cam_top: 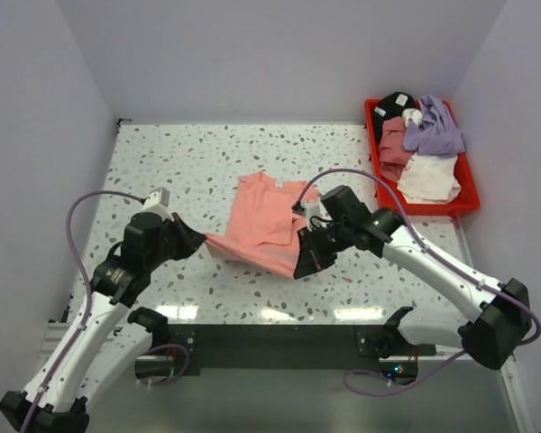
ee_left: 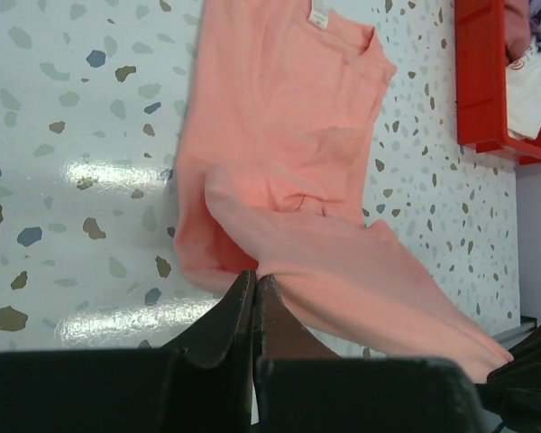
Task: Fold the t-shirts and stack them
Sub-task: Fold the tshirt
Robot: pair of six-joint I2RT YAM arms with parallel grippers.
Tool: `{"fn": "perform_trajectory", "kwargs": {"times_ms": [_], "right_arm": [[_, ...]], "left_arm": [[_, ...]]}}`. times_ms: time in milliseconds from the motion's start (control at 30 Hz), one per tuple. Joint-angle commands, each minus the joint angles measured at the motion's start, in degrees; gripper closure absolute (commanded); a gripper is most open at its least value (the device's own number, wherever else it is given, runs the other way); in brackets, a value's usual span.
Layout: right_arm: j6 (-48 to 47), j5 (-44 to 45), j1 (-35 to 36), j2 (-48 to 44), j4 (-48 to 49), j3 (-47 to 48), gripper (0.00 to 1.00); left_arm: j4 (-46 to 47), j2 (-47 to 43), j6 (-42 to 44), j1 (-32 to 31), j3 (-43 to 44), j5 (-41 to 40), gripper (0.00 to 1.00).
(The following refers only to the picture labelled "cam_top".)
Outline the salmon pink t shirt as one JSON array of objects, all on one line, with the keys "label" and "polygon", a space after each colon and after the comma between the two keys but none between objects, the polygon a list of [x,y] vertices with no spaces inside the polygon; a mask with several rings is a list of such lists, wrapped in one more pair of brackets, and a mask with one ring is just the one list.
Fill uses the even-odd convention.
[{"label": "salmon pink t shirt", "polygon": [[307,226],[291,207],[299,195],[304,201],[319,200],[319,190],[305,189],[302,181],[283,181],[263,172],[239,178],[226,232],[208,234],[206,247],[213,257],[249,263],[269,272],[293,278],[298,259],[298,230]]}]

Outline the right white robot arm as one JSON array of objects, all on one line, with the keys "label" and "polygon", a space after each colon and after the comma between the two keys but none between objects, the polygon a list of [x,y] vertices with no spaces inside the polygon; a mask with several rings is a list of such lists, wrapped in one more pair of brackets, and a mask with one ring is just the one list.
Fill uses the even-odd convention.
[{"label": "right white robot arm", "polygon": [[462,349],[478,364],[498,370],[522,343],[533,323],[522,282],[503,283],[475,271],[423,239],[398,212],[387,207],[371,212],[347,186],[332,189],[321,202],[331,219],[298,230],[295,279],[333,266],[340,252],[355,248],[412,273],[463,317],[449,330],[426,318],[407,322],[404,318],[413,309],[402,307],[374,341],[382,357],[405,354],[412,346],[443,345]]}]

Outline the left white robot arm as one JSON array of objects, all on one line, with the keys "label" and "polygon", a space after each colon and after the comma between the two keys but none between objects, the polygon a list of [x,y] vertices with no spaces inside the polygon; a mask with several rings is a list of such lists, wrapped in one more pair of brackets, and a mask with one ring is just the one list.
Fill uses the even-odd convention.
[{"label": "left white robot arm", "polygon": [[17,432],[83,432],[87,405],[138,356],[188,350],[170,339],[168,320],[134,306],[167,261],[189,258],[206,236],[178,214],[132,216],[124,238],[95,268],[79,313],[48,361],[20,391],[7,392],[0,411]]}]

